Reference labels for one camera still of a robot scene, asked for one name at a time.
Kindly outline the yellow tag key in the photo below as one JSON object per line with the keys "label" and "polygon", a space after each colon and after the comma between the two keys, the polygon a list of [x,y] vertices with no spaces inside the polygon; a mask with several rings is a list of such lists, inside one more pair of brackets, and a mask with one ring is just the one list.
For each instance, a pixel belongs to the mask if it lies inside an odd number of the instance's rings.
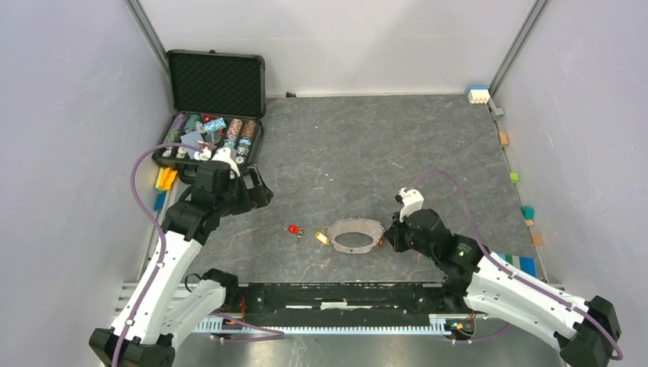
{"label": "yellow tag key", "polygon": [[316,232],[315,238],[322,245],[331,245],[331,239],[324,232]]}

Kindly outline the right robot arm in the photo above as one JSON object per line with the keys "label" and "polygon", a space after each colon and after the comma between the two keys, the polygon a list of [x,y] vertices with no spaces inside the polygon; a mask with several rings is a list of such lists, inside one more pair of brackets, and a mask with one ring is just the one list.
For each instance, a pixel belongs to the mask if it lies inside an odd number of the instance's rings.
{"label": "right robot arm", "polygon": [[542,282],[475,239],[451,232],[432,209],[394,213],[384,237],[395,252],[419,252],[442,271],[447,310],[497,317],[541,339],[570,366],[618,359],[621,328],[606,298],[587,300]]}

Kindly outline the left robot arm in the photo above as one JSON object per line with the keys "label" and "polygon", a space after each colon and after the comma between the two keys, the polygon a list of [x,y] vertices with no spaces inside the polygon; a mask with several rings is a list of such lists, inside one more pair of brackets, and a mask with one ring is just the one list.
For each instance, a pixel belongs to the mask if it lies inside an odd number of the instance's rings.
{"label": "left robot arm", "polygon": [[191,332],[220,309],[240,301],[233,274],[209,270],[175,307],[181,278],[226,216],[267,206],[273,198],[257,167],[232,170],[223,161],[199,165],[193,183],[157,224],[159,239],[134,293],[108,329],[97,328],[89,347],[105,366],[171,366]]}

